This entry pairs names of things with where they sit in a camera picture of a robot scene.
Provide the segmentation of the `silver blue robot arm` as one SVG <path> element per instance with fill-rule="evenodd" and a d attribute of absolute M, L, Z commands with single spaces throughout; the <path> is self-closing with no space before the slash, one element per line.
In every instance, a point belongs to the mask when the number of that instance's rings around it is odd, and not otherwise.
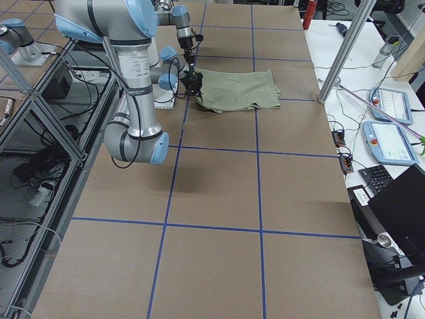
<path fill-rule="evenodd" d="M 194 79 L 198 76 L 194 68 L 194 50 L 203 42 L 204 36 L 201 33 L 196 34 L 191 27 L 191 17 L 186 6 L 174 6 L 173 1 L 156 1 L 154 8 L 160 26 L 175 26 L 179 46 L 183 49 L 186 63 L 189 65 L 188 77 L 190 80 Z"/>
<path fill-rule="evenodd" d="M 190 27 L 184 5 L 169 1 L 57 1 L 57 29 L 67 37 L 88 43 L 110 43 L 119 64 L 117 78 L 124 95 L 104 132 L 110 155 L 119 161 L 161 164 L 167 157 L 169 135 L 155 115 L 153 86 L 172 90 L 182 82 L 189 96 L 200 96 L 203 76 L 195 71 L 194 41 L 203 36 Z M 160 25 L 173 25 L 184 57 L 163 58 L 164 66 L 149 63 L 148 48 Z"/>

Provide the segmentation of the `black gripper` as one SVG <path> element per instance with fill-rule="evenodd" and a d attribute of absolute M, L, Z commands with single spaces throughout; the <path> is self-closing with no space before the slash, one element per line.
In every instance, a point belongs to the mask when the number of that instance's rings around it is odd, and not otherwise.
<path fill-rule="evenodd" d="M 177 39 L 180 47 L 184 50 L 184 58 L 189 68 L 193 68 L 195 63 L 195 54 L 193 51 L 203 41 L 203 34 L 196 34 L 194 31 L 178 31 Z"/>
<path fill-rule="evenodd" d="M 185 86 L 186 94 L 196 94 L 197 98 L 202 97 L 203 75 L 201 73 L 195 73 L 193 65 L 189 66 L 189 73 L 181 78 L 180 81 Z"/>

